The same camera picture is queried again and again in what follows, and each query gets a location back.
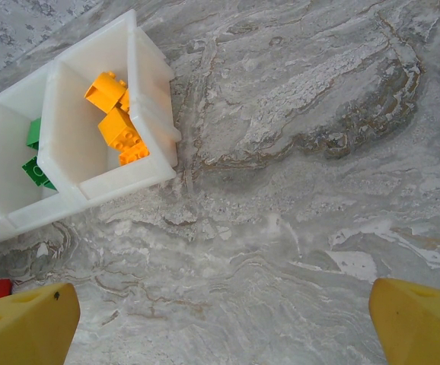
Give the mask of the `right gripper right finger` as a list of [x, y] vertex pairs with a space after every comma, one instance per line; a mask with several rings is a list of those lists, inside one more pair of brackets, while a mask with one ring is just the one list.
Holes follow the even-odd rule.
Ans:
[[368, 308], [389, 364], [440, 364], [440, 290], [377, 279]]

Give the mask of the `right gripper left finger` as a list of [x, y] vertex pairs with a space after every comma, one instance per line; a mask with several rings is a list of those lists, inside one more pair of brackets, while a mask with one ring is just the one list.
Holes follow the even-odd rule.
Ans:
[[80, 319], [70, 283], [0, 298], [0, 364], [63, 364]]

